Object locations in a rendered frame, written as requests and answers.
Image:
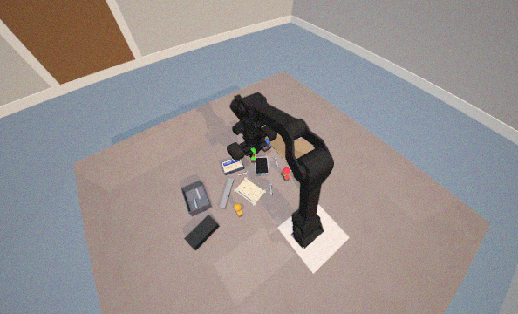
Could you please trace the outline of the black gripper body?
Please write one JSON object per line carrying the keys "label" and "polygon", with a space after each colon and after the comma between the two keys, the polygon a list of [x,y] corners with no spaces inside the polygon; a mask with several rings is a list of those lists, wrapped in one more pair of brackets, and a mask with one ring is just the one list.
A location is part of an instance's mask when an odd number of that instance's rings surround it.
{"label": "black gripper body", "polygon": [[261,128],[261,131],[257,134],[248,134],[244,131],[244,127],[242,128],[244,132],[243,139],[244,142],[239,146],[237,142],[227,146],[227,151],[230,156],[234,159],[234,161],[238,161],[242,159],[245,154],[251,151],[251,148],[262,144],[265,142],[265,137],[269,138],[269,141],[275,140],[277,137],[277,133],[270,129],[268,126],[264,126]]}

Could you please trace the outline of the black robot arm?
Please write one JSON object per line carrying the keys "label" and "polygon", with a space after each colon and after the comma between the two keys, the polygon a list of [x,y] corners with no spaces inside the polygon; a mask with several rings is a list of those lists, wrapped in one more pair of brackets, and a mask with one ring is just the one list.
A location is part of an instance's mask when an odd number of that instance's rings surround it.
{"label": "black robot arm", "polygon": [[[297,119],[270,105],[259,92],[245,98],[234,96],[229,107],[240,120],[232,126],[234,134],[244,136],[243,127],[246,133],[257,134],[266,125],[281,135],[285,143],[285,159],[294,178],[300,182],[300,203],[299,209],[292,213],[291,237],[306,249],[324,232],[321,218],[317,215],[317,204],[321,185],[334,167],[330,151],[304,119]],[[300,137],[315,149],[296,159],[295,140]]]}

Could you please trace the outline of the cream paper card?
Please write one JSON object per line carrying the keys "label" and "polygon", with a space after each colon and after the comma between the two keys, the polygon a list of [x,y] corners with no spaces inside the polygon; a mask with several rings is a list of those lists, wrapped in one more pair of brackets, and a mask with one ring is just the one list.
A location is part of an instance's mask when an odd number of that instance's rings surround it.
{"label": "cream paper card", "polygon": [[234,192],[237,192],[248,201],[253,203],[253,206],[256,206],[256,202],[259,200],[263,193],[266,193],[266,190],[260,189],[254,183],[247,180],[247,177],[244,177],[244,181],[237,189],[234,189]]}

